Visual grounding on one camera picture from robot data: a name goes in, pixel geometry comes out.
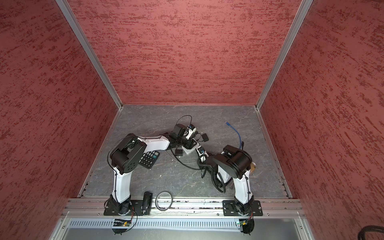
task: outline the red textured wall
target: red textured wall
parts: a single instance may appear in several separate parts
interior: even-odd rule
[[[384,226],[383,49],[384,2],[315,0],[262,106],[316,240]]]
[[[68,0],[125,104],[255,104],[301,0]]]
[[[0,39],[0,238],[44,240],[116,105],[55,1],[1,1]]]

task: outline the calculator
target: calculator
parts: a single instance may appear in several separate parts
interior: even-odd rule
[[[146,152],[141,156],[139,164],[147,169],[151,169],[155,161],[159,158],[160,153],[157,151]]]

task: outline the gray marble floor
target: gray marble floor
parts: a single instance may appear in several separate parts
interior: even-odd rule
[[[171,132],[176,121],[183,115],[193,117],[192,124],[201,133],[206,133],[209,141],[202,142],[204,148],[216,154],[222,152],[227,144],[239,147],[237,133],[225,124],[228,121],[239,131],[247,151],[257,168],[250,175],[251,191],[256,198],[284,197],[278,176],[273,166],[260,124],[252,106],[173,106],[173,105],[126,105],[109,139],[102,158],[88,181],[84,196],[109,196],[113,189],[113,170],[106,162],[109,149],[128,133],[138,136],[158,136]],[[185,117],[179,123],[188,125]],[[189,166],[197,167],[195,152],[179,158]],[[160,152],[159,159],[152,169],[138,166],[132,173],[131,195],[142,197],[145,191],[156,196],[161,191],[170,191],[180,197],[232,197],[235,189],[225,194],[214,188],[210,176],[202,179],[200,171],[191,170],[175,160],[165,151]]]

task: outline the mounting plate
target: mounting plate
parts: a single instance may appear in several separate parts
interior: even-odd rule
[[[254,216],[263,215],[263,210],[262,210],[260,201],[257,201],[257,200],[253,201],[251,208]],[[224,216],[241,216],[236,211],[234,200],[223,200],[223,212],[224,212]]]
[[[135,214],[138,216],[142,216],[142,206],[143,206],[143,200],[131,200],[131,204],[133,205],[133,208],[135,209]],[[117,217],[123,217],[122,215],[119,215],[113,207],[113,204],[108,201],[105,209],[104,209],[104,216],[117,216]]]

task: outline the metal vent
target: metal vent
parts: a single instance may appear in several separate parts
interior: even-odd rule
[[[72,218],[68,228],[112,228],[114,218]],[[163,228],[163,229],[221,229],[221,230],[237,230],[235,221],[238,219],[182,219],[182,218],[139,218],[135,228]]]

